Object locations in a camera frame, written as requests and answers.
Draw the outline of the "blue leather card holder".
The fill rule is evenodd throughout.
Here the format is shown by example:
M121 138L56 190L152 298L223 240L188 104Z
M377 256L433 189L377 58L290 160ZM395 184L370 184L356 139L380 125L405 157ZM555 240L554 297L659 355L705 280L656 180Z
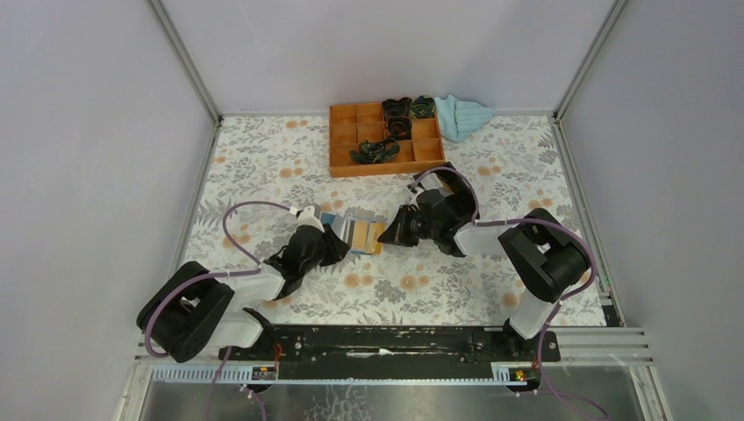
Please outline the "blue leather card holder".
M320 221L322 224L329 224L333 230L333 232L346 244L350 246L351 244L351 237L352 237L352 231L354 229L354 222L355 221L364 221L364 220L356 220L356 219L350 219L342 217L338 214L332 214L332 213L321 213Z

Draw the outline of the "gold black credit card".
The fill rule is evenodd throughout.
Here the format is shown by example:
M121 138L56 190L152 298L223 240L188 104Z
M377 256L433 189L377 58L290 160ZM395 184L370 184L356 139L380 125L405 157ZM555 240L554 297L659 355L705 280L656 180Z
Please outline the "gold black credit card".
M362 255L380 254L383 245L378 241L378 238L385 228L384 222L355 221L350 252Z

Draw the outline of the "orange compartment tray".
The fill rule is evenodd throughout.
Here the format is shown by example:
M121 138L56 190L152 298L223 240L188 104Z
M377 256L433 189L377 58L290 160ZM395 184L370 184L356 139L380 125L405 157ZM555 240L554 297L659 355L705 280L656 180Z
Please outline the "orange compartment tray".
M419 173L446 161L429 96L332 105L329 142L334 178Z

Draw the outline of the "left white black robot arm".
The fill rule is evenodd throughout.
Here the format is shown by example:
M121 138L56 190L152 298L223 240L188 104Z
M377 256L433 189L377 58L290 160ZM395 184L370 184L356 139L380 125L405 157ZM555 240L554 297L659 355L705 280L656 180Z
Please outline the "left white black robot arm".
M294 293L317 267L342 261L350 246L330 225L300 225L289 242L257 268L211 272L184 263L149 299L136 318L144 347L155 358L182 363L206 347L237 346L250 360L269 355L268 324L247 309Z

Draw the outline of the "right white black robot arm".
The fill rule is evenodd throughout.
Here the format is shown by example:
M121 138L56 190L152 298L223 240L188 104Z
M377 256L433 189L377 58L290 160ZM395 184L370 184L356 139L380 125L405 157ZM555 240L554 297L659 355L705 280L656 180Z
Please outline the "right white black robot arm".
M526 292L504 324L504 352L524 361L538 349L537 337L564 293L594 268L588 247L545 209L523 218L482 222L467 190L420 189L398 208L378 237L386 245L417 246L431 240L445 255L497 255L509 259Z

